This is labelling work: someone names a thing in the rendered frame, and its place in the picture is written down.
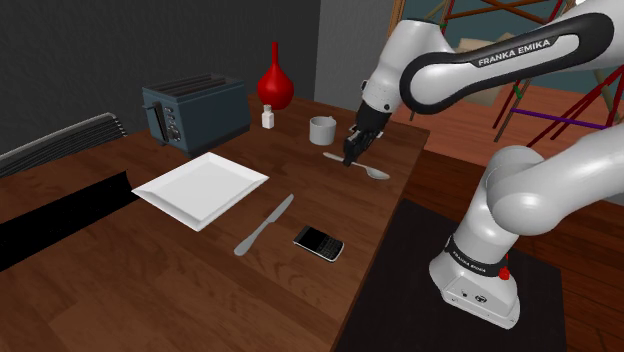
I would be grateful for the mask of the white cup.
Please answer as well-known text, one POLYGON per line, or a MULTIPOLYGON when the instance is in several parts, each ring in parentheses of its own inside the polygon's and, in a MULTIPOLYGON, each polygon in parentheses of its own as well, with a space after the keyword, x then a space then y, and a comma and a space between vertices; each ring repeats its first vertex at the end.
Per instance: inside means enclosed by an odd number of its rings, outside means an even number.
POLYGON ((329 146, 335 138, 337 122, 332 116, 316 116, 310 119, 309 140, 318 146, 329 146))

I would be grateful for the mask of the silver spoon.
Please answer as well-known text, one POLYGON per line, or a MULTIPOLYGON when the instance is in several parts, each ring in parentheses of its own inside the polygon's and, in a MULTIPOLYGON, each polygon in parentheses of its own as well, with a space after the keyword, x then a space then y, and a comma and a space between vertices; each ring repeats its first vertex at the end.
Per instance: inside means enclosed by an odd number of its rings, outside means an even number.
MULTIPOLYGON (((323 155, 325 157, 329 158, 329 159, 332 159, 332 160, 335 160, 335 161, 338 161, 338 162, 341 162, 341 163, 344 162, 344 158, 343 157, 340 157, 340 156, 335 155, 333 153, 324 152, 323 155)), ((390 178, 389 174, 387 174, 387 173, 385 173, 385 172, 383 172, 381 170, 378 170, 376 168, 373 168, 373 167, 370 167, 370 166, 366 166, 366 165, 363 165, 363 164, 360 164, 360 163, 357 163, 357 162, 352 162, 352 165, 359 166, 359 167, 363 168, 370 178, 373 178, 373 179, 376 179, 376 180, 388 180, 390 178)))

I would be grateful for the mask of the red vase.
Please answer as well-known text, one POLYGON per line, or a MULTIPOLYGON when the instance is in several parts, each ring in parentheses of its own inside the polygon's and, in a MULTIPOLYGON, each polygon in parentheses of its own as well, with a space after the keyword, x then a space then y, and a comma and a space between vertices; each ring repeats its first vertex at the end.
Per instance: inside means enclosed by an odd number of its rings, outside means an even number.
POLYGON ((278 43, 272 43, 272 61, 257 84, 257 94, 264 105, 273 110, 285 109, 294 96, 294 85, 279 66, 278 43))

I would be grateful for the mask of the black phone with keypad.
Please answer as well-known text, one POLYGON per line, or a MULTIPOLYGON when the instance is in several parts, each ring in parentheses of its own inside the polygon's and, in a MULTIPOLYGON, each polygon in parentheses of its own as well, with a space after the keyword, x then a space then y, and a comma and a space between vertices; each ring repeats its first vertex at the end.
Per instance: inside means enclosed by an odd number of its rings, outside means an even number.
POLYGON ((309 225, 299 232, 293 243, 331 263, 337 260, 344 249, 342 241, 309 225))

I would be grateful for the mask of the silver knife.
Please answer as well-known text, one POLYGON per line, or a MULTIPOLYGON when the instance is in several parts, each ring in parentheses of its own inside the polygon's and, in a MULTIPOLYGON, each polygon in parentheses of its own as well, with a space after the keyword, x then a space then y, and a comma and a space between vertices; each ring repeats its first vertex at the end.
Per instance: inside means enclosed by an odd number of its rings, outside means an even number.
POLYGON ((287 196, 279 206, 277 206, 273 212, 243 241, 241 241, 234 249, 234 254, 236 256, 243 256, 247 253, 247 251, 251 248, 257 237, 262 233, 262 231, 269 225, 274 223, 290 206, 292 201, 294 200, 294 195, 290 194, 287 196))

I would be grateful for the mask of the dark blue toaster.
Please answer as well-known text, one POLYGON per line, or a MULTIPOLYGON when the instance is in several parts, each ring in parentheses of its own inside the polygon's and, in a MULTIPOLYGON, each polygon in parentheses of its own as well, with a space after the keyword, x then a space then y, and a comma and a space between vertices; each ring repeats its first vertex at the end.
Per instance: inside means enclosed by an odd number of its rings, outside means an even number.
POLYGON ((244 82, 216 73, 157 83, 142 89, 151 136, 190 159, 250 129, 244 82))

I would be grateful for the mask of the dark robot stand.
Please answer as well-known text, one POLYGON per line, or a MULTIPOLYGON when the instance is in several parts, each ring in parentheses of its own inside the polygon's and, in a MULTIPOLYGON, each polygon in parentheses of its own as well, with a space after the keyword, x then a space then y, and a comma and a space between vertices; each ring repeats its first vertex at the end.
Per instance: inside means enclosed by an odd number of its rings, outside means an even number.
POLYGON ((518 323, 505 330, 447 304, 428 272, 455 222, 397 206, 335 352, 568 352, 559 269, 517 249, 518 323))

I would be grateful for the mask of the white square plate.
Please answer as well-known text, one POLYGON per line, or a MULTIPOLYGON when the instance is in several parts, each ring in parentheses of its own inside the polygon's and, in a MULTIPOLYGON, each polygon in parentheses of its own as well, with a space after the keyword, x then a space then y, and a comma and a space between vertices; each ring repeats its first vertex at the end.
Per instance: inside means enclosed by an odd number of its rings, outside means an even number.
POLYGON ((208 152, 132 192, 196 232, 269 177, 208 152))

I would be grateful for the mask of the brown wooden table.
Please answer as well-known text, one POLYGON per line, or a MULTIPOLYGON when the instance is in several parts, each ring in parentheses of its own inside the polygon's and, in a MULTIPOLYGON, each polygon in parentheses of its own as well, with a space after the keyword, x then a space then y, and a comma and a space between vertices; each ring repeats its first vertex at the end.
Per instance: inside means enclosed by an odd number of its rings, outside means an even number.
POLYGON ((376 180, 310 143, 318 115, 338 138, 354 118, 297 98, 220 146, 269 179, 199 232, 136 200, 0 272, 0 352, 329 352, 428 134, 389 123, 358 161, 390 175, 376 180), (335 262, 293 243, 306 225, 344 243, 335 262))

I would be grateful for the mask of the grey ribbed panel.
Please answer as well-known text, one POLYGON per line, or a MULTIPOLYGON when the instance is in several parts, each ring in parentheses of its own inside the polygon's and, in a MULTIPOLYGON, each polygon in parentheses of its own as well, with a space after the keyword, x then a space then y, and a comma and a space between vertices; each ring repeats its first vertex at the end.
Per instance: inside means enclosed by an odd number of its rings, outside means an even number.
POLYGON ((107 112, 63 128, 0 155, 0 178, 126 137, 119 119, 107 112))

